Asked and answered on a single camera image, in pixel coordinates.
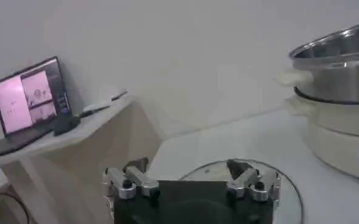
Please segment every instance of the pot handle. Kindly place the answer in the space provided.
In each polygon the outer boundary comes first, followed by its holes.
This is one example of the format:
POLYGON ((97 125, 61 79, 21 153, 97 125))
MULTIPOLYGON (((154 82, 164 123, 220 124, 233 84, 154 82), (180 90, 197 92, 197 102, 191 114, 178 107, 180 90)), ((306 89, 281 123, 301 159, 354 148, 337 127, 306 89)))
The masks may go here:
POLYGON ((288 69, 275 79, 284 86, 297 86, 311 83, 313 81, 313 75, 308 71, 288 69))
POLYGON ((285 99, 285 108, 290 115, 310 117, 316 113, 316 106, 312 103, 305 102, 297 96, 285 99))

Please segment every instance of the black screw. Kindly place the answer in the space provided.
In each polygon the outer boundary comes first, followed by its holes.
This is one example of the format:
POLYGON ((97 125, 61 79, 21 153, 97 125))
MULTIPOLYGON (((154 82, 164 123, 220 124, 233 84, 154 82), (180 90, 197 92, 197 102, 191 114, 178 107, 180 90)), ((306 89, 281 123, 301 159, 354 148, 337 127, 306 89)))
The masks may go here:
POLYGON ((123 181, 123 188, 128 189, 132 187, 132 182, 128 179, 123 181))
POLYGON ((258 191, 262 191, 265 189, 265 184, 259 181, 255 184, 255 189, 258 191))

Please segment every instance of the white wall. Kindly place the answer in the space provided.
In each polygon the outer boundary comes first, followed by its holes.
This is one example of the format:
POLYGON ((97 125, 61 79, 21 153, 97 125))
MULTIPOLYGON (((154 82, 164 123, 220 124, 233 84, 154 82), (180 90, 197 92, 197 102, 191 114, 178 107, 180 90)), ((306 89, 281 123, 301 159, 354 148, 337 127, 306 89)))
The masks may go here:
POLYGON ((0 0, 0 78, 58 55, 75 108, 122 86, 166 138, 279 106, 288 52, 356 23, 359 0, 0 0))

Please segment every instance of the black device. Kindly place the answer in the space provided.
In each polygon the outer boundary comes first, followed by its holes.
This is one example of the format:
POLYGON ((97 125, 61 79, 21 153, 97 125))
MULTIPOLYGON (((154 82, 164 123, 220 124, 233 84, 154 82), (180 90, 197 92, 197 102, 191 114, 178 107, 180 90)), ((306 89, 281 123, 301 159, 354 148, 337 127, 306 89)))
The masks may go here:
POLYGON ((232 181, 153 180, 148 159, 129 162, 123 171, 108 168, 108 207, 115 224, 272 224, 280 178, 248 163, 227 161, 232 181))
POLYGON ((225 181, 159 181, 158 204, 141 195, 114 201, 115 224, 271 224, 273 202, 227 201, 225 181))
POLYGON ((17 151, 52 131, 58 116, 70 116, 57 57, 0 80, 0 122, 5 138, 0 156, 17 151))

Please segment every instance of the stainless steel pot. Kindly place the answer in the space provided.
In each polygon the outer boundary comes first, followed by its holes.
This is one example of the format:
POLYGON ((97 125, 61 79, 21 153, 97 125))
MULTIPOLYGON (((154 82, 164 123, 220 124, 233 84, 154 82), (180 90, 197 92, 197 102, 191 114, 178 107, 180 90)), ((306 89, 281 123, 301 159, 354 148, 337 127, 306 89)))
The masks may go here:
POLYGON ((290 58, 297 77, 289 80, 296 81, 293 83, 299 96, 326 103, 359 104, 359 25, 305 44, 293 50, 290 58))

